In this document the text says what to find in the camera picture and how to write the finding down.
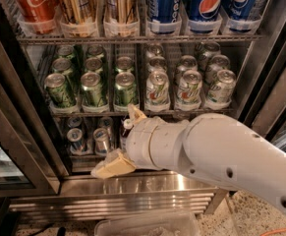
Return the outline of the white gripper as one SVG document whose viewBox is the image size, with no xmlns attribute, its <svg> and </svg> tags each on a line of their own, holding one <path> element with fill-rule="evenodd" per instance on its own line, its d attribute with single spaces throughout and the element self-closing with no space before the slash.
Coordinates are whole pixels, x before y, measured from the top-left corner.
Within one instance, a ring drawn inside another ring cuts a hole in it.
<svg viewBox="0 0 286 236">
<path fill-rule="evenodd" d="M 168 123 L 160 117 L 146 118 L 132 103 L 127 108 L 135 126 L 126 141 L 127 153 L 119 148 L 112 150 L 91 170 L 91 176 L 108 179 L 132 173 L 136 167 L 185 171 L 189 159 L 183 148 L 183 139 L 189 122 Z"/>
</svg>

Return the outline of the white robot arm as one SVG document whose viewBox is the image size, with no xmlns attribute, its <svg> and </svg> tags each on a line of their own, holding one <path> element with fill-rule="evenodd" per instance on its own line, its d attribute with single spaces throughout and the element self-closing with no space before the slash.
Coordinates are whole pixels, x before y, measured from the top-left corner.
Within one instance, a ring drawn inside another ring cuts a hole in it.
<svg viewBox="0 0 286 236">
<path fill-rule="evenodd" d="M 225 190 L 244 190 L 286 215 L 286 153 L 222 114 L 169 123 L 128 106 L 134 127 L 126 149 L 107 153 L 91 171 L 107 179 L 136 169 L 171 170 Z"/>
</svg>

